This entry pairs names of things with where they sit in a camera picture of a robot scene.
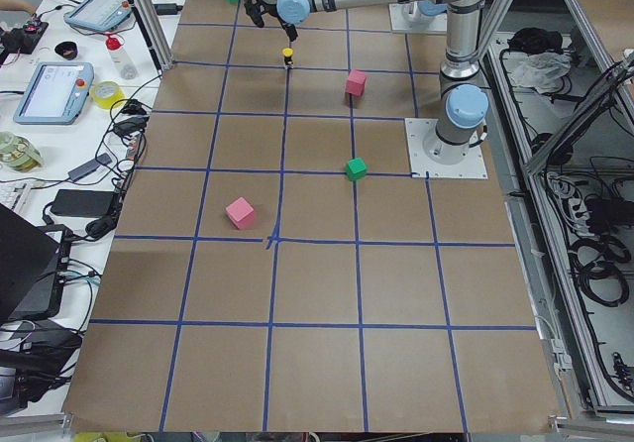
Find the bystander hand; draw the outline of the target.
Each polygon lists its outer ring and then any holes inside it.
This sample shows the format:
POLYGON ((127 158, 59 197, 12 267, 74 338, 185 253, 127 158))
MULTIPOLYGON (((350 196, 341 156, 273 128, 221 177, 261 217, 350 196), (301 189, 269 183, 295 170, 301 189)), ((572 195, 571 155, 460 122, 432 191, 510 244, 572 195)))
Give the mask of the bystander hand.
POLYGON ((35 6, 25 0, 0 0, 1 11, 21 11, 33 14, 35 6))

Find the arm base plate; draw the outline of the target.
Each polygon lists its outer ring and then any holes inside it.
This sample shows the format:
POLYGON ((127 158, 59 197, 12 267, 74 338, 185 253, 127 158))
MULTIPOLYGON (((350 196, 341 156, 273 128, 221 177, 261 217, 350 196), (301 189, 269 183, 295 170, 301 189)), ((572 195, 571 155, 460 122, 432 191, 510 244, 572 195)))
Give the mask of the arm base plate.
POLYGON ((445 3, 430 0, 388 6, 391 31, 397 34, 445 35, 447 11, 445 3))
POLYGON ((410 175, 430 179, 488 179, 480 145, 473 130, 470 140, 462 145, 449 145, 436 134, 438 120, 405 118, 405 138, 410 175))

